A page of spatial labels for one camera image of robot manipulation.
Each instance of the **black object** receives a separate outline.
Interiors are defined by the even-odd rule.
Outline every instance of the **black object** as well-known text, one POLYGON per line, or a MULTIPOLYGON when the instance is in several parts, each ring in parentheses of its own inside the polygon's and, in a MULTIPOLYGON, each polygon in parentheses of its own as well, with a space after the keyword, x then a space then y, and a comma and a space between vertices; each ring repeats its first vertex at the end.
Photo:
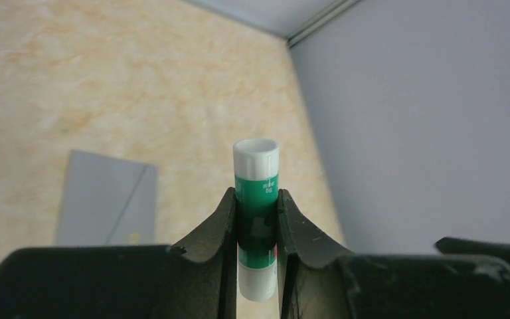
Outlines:
MULTIPOLYGON (((16 251, 0 264, 0 318, 235 318, 234 211, 229 188, 172 246, 16 251)), ((356 255, 286 190, 278 221, 281 318, 510 318, 510 245, 442 239, 440 251, 461 255, 356 255)))

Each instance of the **white cap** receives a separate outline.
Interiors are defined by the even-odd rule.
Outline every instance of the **white cap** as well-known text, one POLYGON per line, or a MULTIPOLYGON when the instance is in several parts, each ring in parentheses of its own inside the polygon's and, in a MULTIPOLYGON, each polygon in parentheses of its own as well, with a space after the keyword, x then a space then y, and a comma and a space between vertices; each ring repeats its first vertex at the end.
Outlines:
POLYGON ((266 138, 234 144, 234 173, 248 181, 264 181, 278 174, 278 143, 266 138))
POLYGON ((265 301, 271 298, 276 288, 276 263, 253 269, 238 263, 239 291, 245 299, 265 301))

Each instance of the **glue stick base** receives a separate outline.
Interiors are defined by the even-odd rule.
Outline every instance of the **glue stick base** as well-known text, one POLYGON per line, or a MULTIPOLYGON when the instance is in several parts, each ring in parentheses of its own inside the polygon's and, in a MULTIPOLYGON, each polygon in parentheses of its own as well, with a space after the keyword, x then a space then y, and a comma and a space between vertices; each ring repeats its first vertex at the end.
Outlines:
POLYGON ((239 291, 245 299, 265 301, 276 289, 276 263, 261 269, 248 268, 238 263, 239 291))

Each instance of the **glue stick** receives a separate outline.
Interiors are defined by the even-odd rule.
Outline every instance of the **glue stick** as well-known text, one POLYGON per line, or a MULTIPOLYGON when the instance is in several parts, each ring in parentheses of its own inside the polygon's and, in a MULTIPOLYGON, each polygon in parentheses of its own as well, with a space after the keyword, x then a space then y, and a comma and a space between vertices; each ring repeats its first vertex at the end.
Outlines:
POLYGON ((278 144, 256 138, 234 144, 239 290, 251 301, 276 287, 278 144))

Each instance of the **cylindrical tube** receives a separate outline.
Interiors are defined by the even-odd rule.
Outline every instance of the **cylindrical tube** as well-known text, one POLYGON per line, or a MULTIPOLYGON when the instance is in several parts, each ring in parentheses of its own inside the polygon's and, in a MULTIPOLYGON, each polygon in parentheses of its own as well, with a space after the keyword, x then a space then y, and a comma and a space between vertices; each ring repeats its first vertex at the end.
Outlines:
POLYGON ((243 297, 269 299, 276 287, 278 144, 256 138, 234 144, 238 277, 243 297))

